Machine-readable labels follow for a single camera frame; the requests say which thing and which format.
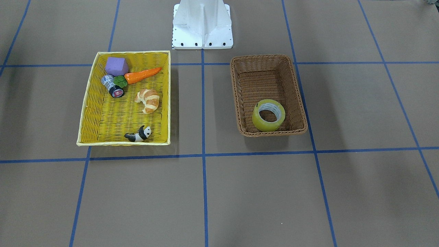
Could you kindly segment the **yellow clear tape roll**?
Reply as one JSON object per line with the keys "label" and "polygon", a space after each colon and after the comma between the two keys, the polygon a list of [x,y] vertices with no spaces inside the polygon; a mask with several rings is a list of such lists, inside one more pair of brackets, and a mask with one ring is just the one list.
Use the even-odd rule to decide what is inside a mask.
{"label": "yellow clear tape roll", "polygon": [[[263,111],[269,111],[274,118],[266,120],[262,117]],[[252,112],[251,120],[254,126],[262,132],[276,131],[284,122],[286,112],[284,107],[277,101],[272,99],[264,99],[259,101]]]}

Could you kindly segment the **brown wicker basket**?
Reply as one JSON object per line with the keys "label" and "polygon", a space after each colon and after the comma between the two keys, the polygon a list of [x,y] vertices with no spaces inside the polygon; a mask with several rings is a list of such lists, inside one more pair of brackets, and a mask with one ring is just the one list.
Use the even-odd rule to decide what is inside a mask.
{"label": "brown wicker basket", "polygon": [[[287,55],[243,55],[230,61],[238,131],[247,137],[292,136],[306,133],[308,123],[293,63]],[[285,109],[282,125],[272,132],[259,131],[251,120],[255,105],[264,99]],[[263,111],[266,120],[274,118]]]}

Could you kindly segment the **yellow woven basket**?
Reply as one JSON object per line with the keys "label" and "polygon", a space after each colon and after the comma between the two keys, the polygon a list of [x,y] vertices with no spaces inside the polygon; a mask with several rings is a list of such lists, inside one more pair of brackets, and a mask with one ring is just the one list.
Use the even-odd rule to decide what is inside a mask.
{"label": "yellow woven basket", "polygon": [[[101,78],[106,75],[108,57],[125,58],[129,72],[161,67],[162,70],[138,83],[126,86],[122,97],[108,93]],[[137,92],[154,89],[160,97],[158,108],[143,114],[143,103],[136,103]],[[125,51],[97,52],[83,98],[78,130],[78,146],[104,145],[169,145],[171,141],[171,52]],[[129,142],[124,134],[136,133],[141,126],[150,126],[152,133],[143,142]]]}

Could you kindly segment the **toy croissant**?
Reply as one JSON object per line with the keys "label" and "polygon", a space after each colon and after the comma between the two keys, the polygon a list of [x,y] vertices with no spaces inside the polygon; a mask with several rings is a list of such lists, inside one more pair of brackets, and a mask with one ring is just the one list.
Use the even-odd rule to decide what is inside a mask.
{"label": "toy croissant", "polygon": [[137,92],[135,102],[144,104],[144,108],[142,110],[143,114],[151,114],[158,108],[159,99],[160,97],[156,90],[143,89]]}

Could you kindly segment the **toy panda figure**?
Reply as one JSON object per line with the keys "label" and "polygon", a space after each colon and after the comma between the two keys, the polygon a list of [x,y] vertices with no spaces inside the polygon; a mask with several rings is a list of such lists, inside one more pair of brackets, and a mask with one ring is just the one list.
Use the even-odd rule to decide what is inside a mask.
{"label": "toy panda figure", "polygon": [[147,127],[141,126],[136,133],[126,133],[126,134],[124,134],[124,137],[129,142],[143,142],[149,138],[151,133],[152,133],[152,130],[151,130],[150,126],[147,126]]}

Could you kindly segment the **orange toy carrot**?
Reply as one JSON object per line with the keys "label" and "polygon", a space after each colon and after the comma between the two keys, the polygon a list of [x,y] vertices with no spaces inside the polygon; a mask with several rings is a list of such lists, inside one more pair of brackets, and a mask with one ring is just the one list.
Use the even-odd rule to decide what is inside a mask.
{"label": "orange toy carrot", "polygon": [[113,83],[120,88],[124,88],[128,85],[132,85],[134,83],[138,83],[143,79],[154,76],[158,74],[162,70],[161,67],[146,69],[139,72],[129,72],[125,75],[119,75],[114,77]]}

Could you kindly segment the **purple foam block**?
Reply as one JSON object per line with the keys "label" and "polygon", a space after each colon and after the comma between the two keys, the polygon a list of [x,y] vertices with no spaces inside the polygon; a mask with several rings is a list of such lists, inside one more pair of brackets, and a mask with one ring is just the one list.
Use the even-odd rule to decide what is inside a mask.
{"label": "purple foam block", "polygon": [[108,57],[105,71],[113,76],[125,75],[129,71],[127,60],[119,57]]}

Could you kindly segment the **small clear bottle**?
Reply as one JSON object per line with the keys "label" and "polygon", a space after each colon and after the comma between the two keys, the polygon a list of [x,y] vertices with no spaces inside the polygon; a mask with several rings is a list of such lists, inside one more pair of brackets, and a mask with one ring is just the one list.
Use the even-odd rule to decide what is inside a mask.
{"label": "small clear bottle", "polygon": [[118,98],[125,94],[124,90],[115,84],[115,78],[113,75],[107,74],[103,76],[100,81],[101,84],[105,86],[111,97]]}

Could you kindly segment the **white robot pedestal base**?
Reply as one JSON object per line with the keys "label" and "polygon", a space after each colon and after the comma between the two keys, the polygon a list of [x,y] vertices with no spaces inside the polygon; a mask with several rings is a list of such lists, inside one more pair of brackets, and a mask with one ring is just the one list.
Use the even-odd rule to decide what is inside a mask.
{"label": "white robot pedestal base", "polygon": [[171,46],[177,50],[231,49],[230,6],[222,0],[182,0],[173,7]]}

